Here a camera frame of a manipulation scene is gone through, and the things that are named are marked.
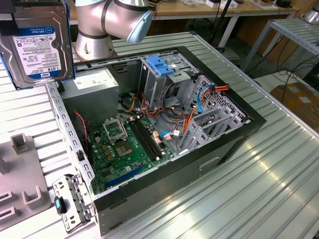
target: yellow wire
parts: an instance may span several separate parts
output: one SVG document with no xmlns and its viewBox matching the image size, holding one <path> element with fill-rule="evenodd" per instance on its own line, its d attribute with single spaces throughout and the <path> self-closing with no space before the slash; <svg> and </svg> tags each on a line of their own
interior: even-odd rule
<svg viewBox="0 0 319 239">
<path fill-rule="evenodd" d="M 131 112 L 134 109 L 135 100 L 136 100 L 136 97 L 133 98 L 132 106 L 125 112 L 129 113 L 129 112 Z"/>
</svg>

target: desk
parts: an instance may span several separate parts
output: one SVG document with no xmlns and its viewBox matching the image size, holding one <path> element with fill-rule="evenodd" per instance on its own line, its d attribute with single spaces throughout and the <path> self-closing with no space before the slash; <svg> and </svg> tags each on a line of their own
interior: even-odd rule
<svg viewBox="0 0 319 239">
<path fill-rule="evenodd" d="M 312 238 L 319 229 L 319 135 L 202 38 L 188 32 L 113 41 L 119 55 L 186 46 L 267 122 L 225 164 L 103 238 Z M 0 142 L 33 136 L 44 178 L 73 173 L 45 87 L 15 91 L 0 63 Z M 90 222 L 67 235 L 56 209 L 0 232 L 1 239 L 97 239 Z"/>
<path fill-rule="evenodd" d="M 304 50 L 299 54 L 297 60 L 295 61 L 293 66 L 290 67 L 290 69 L 293 69 L 297 65 L 297 62 L 300 60 L 306 50 L 311 52 L 313 55 L 319 55 L 319 26 L 311 25 L 299 18 L 292 20 L 270 20 L 258 37 L 255 45 L 249 52 L 242 66 L 243 71 L 246 71 L 250 61 L 256 54 L 257 50 L 259 49 L 260 45 L 264 41 L 271 28 L 276 30 L 278 33 L 273 41 L 269 44 L 263 55 L 267 55 L 267 53 L 271 51 L 281 35 L 287 37 L 288 39 L 294 41 L 296 44 L 304 48 Z"/>
<path fill-rule="evenodd" d="M 73 1 L 71 4 L 71 24 L 77 25 L 76 7 Z M 192 18 L 210 18 L 216 17 L 217 7 L 211 8 L 205 4 L 197 6 L 187 6 L 183 2 L 159 2 L 157 4 L 156 20 L 173 20 L 173 19 L 192 19 Z M 218 47 L 224 47 L 226 42 L 240 16 L 260 16 L 260 15 L 288 15 L 287 18 L 293 18 L 299 8 L 293 6 L 292 9 L 282 8 L 263 10 L 254 5 L 249 0 L 245 0 L 243 4 L 238 4 L 237 8 L 229 8 L 226 17 L 230 17 L 230 21 L 224 32 Z"/>
</svg>

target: metal rack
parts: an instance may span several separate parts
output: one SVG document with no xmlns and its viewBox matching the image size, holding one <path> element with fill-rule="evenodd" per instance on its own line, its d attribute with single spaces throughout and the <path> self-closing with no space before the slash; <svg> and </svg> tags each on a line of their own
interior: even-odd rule
<svg viewBox="0 0 319 239">
<path fill-rule="evenodd" d="M 249 52 L 242 66 L 242 71 L 246 71 L 253 56 L 256 54 L 257 50 L 259 49 L 260 45 L 263 43 L 265 37 L 271 29 L 276 30 L 278 33 L 267 47 L 263 56 L 271 51 L 281 35 L 289 38 L 290 40 L 294 41 L 296 44 L 304 48 L 304 51 L 302 51 L 297 57 L 296 62 L 302 57 L 306 50 L 314 55 L 319 55 L 319 26 L 311 25 L 299 18 L 270 20 L 258 37 L 255 45 Z"/>
<path fill-rule="evenodd" d="M 113 42 L 119 55 L 184 45 L 256 109 L 266 124 L 225 164 L 120 225 L 104 238 L 311 238 L 319 229 L 319 135 L 203 39 L 190 33 Z M 32 135 L 52 183 L 73 173 L 44 87 L 15 91 L 0 78 L 0 141 Z M 67 235 L 54 207 L 0 238 L 99 238 L 94 222 Z"/>
</svg>

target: hard drive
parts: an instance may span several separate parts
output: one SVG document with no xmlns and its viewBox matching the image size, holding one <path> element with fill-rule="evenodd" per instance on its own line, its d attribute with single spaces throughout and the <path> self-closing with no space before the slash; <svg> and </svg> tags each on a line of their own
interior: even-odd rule
<svg viewBox="0 0 319 239">
<path fill-rule="evenodd" d="M 73 79 L 67 5 L 29 1 L 14 7 L 18 31 L 0 36 L 0 52 L 16 89 Z"/>
</svg>

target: blue cable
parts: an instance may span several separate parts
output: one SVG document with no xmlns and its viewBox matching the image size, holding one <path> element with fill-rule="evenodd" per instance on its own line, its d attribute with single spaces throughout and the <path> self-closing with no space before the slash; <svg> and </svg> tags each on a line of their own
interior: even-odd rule
<svg viewBox="0 0 319 239">
<path fill-rule="evenodd" d="M 167 134 L 167 133 L 169 133 L 170 135 L 175 135 L 175 134 L 173 134 L 172 132 L 164 131 L 163 133 L 160 134 L 160 137 L 163 138 L 163 136 L 164 136 L 165 134 Z"/>
<path fill-rule="evenodd" d="M 163 133 L 160 134 L 160 137 L 163 138 L 163 136 L 164 136 L 165 134 L 167 134 L 167 133 L 172 134 L 172 133 L 169 132 L 169 131 L 164 131 Z"/>
<path fill-rule="evenodd" d="M 201 89 L 199 90 L 198 94 L 197 94 L 197 106 L 198 106 L 199 110 L 200 110 L 202 113 L 204 113 L 204 110 L 203 110 L 202 106 L 200 105 L 200 93 L 201 93 L 203 90 L 207 90 L 207 89 L 209 89 L 209 88 L 208 88 L 208 87 L 201 88 Z"/>
</svg>

